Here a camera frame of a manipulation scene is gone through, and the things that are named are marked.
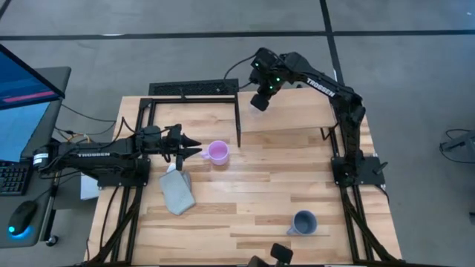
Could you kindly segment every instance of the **black keyboard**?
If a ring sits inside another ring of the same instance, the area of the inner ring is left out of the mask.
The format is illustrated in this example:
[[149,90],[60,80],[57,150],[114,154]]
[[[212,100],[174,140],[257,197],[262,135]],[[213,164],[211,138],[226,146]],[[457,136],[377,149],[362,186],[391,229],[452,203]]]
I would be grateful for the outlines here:
[[21,196],[31,176],[30,162],[0,161],[0,197]]
[[237,79],[151,83],[149,96],[229,96],[239,87]]

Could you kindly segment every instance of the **blue mug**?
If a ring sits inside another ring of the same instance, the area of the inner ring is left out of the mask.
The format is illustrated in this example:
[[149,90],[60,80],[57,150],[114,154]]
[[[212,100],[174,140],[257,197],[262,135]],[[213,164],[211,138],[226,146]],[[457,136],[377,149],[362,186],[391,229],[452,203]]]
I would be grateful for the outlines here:
[[317,230],[317,217],[310,211],[299,211],[292,218],[292,227],[287,234],[308,235],[315,233]]

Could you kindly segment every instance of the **pink mug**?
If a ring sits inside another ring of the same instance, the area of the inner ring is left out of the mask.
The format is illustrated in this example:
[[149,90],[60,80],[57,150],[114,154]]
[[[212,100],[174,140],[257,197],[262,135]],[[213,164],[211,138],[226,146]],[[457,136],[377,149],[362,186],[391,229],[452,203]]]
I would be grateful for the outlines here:
[[229,160],[229,147],[223,141],[213,141],[206,151],[201,152],[201,157],[210,159],[214,165],[225,165]]

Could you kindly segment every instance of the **gray floor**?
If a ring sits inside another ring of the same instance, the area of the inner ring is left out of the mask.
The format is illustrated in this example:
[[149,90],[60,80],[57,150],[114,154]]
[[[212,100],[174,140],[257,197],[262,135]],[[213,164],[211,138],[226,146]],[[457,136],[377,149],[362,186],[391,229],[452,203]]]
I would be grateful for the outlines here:
[[[472,1],[328,0],[334,30],[475,28]],[[12,0],[0,35],[173,33],[230,30],[323,30],[318,1]],[[475,36],[335,38],[345,82],[364,97],[404,258],[472,266],[475,211],[472,165],[443,159],[449,128],[475,129]],[[326,73],[333,67],[324,37],[2,42],[33,67],[73,69],[65,103],[115,118],[122,96],[143,95],[150,82],[219,79],[261,46],[298,51]],[[243,84],[249,66],[230,75]],[[57,126],[94,132],[107,125],[62,110]],[[100,136],[106,141],[111,134]],[[0,251],[3,266],[77,263],[85,250],[94,202],[60,211],[54,248]]]

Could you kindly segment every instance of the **monitor screen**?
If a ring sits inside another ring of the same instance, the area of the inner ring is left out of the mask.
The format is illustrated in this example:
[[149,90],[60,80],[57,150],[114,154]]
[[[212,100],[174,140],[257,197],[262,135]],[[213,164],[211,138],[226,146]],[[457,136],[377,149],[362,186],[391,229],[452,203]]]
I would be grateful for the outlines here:
[[0,44],[0,110],[49,102],[64,96]]

